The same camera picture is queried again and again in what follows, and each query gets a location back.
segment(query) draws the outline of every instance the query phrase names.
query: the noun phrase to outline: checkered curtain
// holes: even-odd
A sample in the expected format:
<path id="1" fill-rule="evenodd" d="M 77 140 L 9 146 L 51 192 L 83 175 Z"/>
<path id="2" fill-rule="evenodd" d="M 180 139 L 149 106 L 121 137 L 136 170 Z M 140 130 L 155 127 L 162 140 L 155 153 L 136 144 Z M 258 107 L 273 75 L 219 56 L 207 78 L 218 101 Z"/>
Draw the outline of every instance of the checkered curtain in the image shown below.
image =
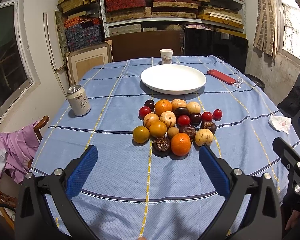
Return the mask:
<path id="1" fill-rule="evenodd" d="M 273 58 L 276 53 L 276 8 L 274 0 L 259 0 L 254 46 Z"/>

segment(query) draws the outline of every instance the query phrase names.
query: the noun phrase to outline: blue tablecloth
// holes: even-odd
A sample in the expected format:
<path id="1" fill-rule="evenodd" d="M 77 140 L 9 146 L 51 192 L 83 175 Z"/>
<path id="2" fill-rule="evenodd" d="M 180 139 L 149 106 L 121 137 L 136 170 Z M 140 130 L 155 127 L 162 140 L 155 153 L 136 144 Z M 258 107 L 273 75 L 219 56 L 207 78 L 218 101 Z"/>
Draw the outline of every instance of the blue tablecloth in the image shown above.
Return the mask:
<path id="1" fill-rule="evenodd" d="M 205 111 L 221 109 L 223 116 L 216 122 L 212 151 L 245 174 L 261 176 L 269 172 L 280 200 L 286 193 L 288 172 L 272 149 L 274 138 L 282 137 L 300 155 L 300 141 L 293 127 L 289 135 L 271 128 L 270 115 L 282 115 L 281 112 L 235 68 L 214 56 L 173 57 L 173 64 L 191 66 L 203 73 L 217 69 L 235 79 L 242 77 L 244 83 L 236 88 L 206 75 L 207 83 L 197 93 L 172 96 L 151 91 L 141 82 L 141 72 L 160 61 L 141 58 L 88 71 L 80 84 L 89 98 L 90 113 L 76 117 L 65 101 L 34 158 L 33 171 L 41 176 L 64 168 L 88 144 L 98 148 L 98 162 L 72 201 L 100 239 L 136 240 L 141 234 L 148 240 L 194 240 L 224 202 L 194 147 L 180 160 L 153 155 L 150 142 L 139 147 L 132 144 L 132 130 L 142 125 L 138 111 L 148 99 L 156 102 L 181 98 L 200 103 Z M 248 199 L 243 202 L 232 232 L 242 220 Z M 67 233 L 50 196 L 48 202 L 59 230 Z"/>

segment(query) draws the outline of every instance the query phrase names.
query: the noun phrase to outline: metal shelving unit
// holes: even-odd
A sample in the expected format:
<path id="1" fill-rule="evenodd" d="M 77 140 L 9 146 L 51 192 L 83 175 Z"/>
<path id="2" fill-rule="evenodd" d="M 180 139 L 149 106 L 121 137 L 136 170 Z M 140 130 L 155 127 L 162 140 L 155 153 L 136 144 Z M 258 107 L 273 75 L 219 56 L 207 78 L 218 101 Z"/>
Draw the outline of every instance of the metal shelving unit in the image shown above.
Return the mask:
<path id="1" fill-rule="evenodd" d="M 238 6 L 239 8 L 242 8 L 242 20 L 243 20 L 243 33 L 246 33 L 246 6 L 245 6 L 245 0 L 221 0 L 223 2 L 229 2 L 233 6 Z M 131 19 L 131 20 L 126 20 L 126 21 L 119 21 L 119 22 L 113 22 L 113 23 L 107 23 L 106 22 L 106 9 L 105 9 L 105 0 L 100 0 L 100 14 L 101 14 L 101 19 L 103 23 L 103 29 L 105 32 L 105 37 L 109 37 L 109 27 L 112 26 L 117 26 L 117 25 L 125 25 L 125 24 L 130 24 L 130 23 L 138 23 L 138 22 L 148 22 L 148 21 L 175 21 L 175 22 L 192 22 L 192 23 L 204 23 L 204 24 L 211 24 L 215 26 L 221 26 L 225 27 L 228 29 L 236 30 L 236 31 L 242 31 L 242 29 L 222 24 L 222 23 L 217 23 L 213 21 L 208 21 L 208 20 L 201 20 L 201 19 L 190 19 L 190 18 L 176 18 L 176 17 L 151 17 L 151 18 L 140 18 L 140 19 Z"/>

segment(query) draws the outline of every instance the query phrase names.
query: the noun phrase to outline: window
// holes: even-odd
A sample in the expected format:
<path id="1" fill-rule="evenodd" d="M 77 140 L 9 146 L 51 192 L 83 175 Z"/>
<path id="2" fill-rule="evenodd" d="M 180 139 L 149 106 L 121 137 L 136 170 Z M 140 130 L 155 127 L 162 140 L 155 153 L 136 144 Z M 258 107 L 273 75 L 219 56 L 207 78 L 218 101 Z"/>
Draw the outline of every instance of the window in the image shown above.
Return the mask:
<path id="1" fill-rule="evenodd" d="M 0 118 L 33 83 L 20 38 L 20 2 L 23 0 L 0 4 Z"/>
<path id="2" fill-rule="evenodd" d="M 279 52 L 300 60 L 300 7 L 295 0 L 279 0 L 279 8 Z"/>

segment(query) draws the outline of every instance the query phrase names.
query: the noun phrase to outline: phone case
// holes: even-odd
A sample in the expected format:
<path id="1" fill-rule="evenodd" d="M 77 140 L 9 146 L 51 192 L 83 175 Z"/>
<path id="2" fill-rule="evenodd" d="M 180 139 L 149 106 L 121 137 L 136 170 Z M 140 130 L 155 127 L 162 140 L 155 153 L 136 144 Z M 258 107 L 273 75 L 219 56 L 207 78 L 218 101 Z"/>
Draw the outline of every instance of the phone case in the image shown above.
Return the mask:
<path id="1" fill-rule="evenodd" d="M 207 74 L 227 83 L 228 85 L 233 85 L 234 83 L 236 83 L 236 80 L 234 78 L 229 77 L 226 74 L 223 74 L 220 71 L 215 69 L 207 71 Z"/>

